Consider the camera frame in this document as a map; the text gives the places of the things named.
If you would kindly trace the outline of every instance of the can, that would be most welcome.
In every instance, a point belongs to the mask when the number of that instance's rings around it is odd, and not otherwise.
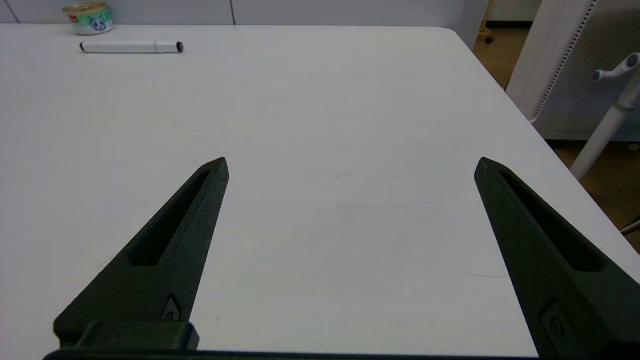
[[[74,32],[78,35],[96,35],[113,29],[109,8],[105,3],[77,3],[65,6]]]

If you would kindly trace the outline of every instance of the table surface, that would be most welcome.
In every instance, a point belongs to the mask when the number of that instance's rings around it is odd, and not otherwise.
[[[118,26],[184,54],[82,54],[0,26],[0,352],[52,323],[203,163],[230,182],[201,349],[535,356],[474,182],[513,169],[635,280],[640,261],[457,35]]]

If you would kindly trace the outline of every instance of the white wall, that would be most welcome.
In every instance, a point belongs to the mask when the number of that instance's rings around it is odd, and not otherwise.
[[[233,0],[238,25],[439,26],[473,49],[488,0]]]
[[[79,0],[6,0],[22,23],[66,24],[62,12]],[[106,0],[114,24],[233,25],[229,0]]]
[[[495,0],[493,21],[533,21],[542,0]]]
[[[23,23],[66,24],[72,0],[0,0]],[[438,26],[473,49],[488,0],[106,0],[115,24]]]

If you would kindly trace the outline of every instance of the marker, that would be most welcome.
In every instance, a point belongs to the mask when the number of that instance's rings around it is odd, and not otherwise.
[[[85,41],[80,49],[100,54],[164,54],[181,53],[184,46],[179,41]]]

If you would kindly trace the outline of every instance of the white pole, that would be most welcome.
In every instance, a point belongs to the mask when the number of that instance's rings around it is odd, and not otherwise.
[[[611,106],[596,131],[584,146],[580,155],[571,166],[571,173],[576,179],[582,178],[591,170],[604,148],[611,141],[627,115],[633,111],[640,101],[640,71],[636,71],[618,100]]]

